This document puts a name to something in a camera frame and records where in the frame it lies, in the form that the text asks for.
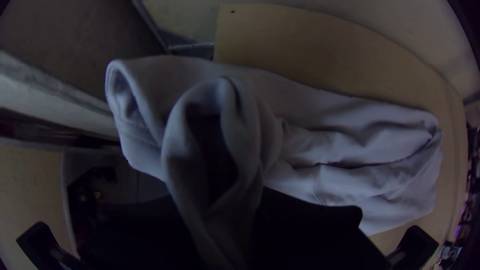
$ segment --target black fabric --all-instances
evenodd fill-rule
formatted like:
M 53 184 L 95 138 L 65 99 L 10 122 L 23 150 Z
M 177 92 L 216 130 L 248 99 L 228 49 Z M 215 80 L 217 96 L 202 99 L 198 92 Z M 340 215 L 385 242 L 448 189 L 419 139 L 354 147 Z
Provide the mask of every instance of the black fabric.
M 99 209 L 98 226 L 84 260 L 105 270 L 206 269 L 170 196 Z M 388 269 L 389 264 L 358 229 L 355 206 L 310 204 L 264 188 L 255 217 L 253 270 Z

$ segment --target fabric fold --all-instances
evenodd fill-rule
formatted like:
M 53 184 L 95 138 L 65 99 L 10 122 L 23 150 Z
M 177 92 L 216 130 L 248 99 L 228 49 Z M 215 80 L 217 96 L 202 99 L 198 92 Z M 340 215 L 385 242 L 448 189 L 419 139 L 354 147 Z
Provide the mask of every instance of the fabric fold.
M 115 60 L 105 91 L 125 157 L 166 182 L 216 269 L 246 269 L 263 186 L 358 206 L 367 235 L 434 207 L 442 131 L 429 112 L 176 56 Z

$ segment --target plywood surface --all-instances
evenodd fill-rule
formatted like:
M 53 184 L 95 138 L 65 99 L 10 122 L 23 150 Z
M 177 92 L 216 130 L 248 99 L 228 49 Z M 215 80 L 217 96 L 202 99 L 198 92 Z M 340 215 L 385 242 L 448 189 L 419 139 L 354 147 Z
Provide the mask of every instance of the plywood surface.
M 38 221 L 76 254 L 64 211 L 62 153 L 0 145 L 0 257 L 8 270 L 35 269 L 16 239 Z
M 131 0 L 11 0 L 0 49 L 100 100 L 110 61 L 162 53 Z
M 436 115 L 444 131 L 444 157 L 434 210 L 371 240 L 390 253 L 412 225 L 440 244 L 452 239 L 466 187 L 467 135 L 461 98 L 438 73 L 367 28 L 280 5 L 223 5 L 215 42 L 214 60 L 220 63 L 257 67 L 312 87 Z
M 470 44 L 447 0 L 142 0 L 155 23 L 215 40 L 220 4 L 269 3 L 323 12 L 376 31 L 432 66 L 464 99 L 480 90 Z

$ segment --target wire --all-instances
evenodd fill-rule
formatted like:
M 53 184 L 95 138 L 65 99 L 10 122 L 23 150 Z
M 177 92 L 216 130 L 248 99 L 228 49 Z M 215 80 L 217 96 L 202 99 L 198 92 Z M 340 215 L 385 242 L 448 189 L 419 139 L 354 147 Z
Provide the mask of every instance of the wire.
M 430 270 L 435 270 L 435 269 L 437 269 L 437 267 L 439 267 L 439 264 L 440 264 L 442 261 L 443 261 L 442 259 L 439 259 L 438 261 L 436 261 L 436 262 L 430 267 Z

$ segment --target gray fabric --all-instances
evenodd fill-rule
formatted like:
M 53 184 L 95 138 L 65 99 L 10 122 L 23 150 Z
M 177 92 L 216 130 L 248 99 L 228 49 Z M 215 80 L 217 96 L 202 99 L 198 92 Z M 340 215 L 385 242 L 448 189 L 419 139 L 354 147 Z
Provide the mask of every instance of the gray fabric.
M 175 56 L 111 62 L 106 97 L 125 157 L 166 182 L 213 268 L 247 267 L 263 185 L 359 206 L 367 235 L 434 207 L 442 132 L 429 112 Z

